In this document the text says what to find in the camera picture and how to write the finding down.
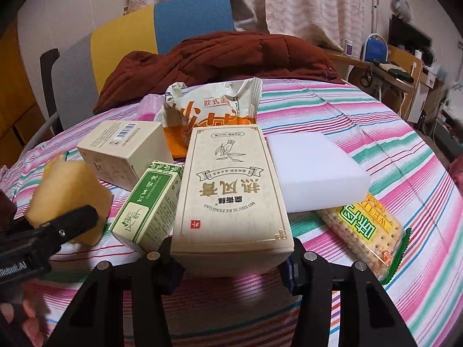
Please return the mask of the person's left hand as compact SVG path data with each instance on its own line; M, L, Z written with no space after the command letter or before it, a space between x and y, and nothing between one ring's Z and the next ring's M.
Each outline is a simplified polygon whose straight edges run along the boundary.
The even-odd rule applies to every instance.
M40 332L39 321L33 303L30 299L24 298L21 305L22 311L25 314L21 322L21 328L25 335L29 338L32 345L41 347L44 343L44 337ZM19 318L15 316L15 306L10 303L1 303L1 314L5 317L8 324Z

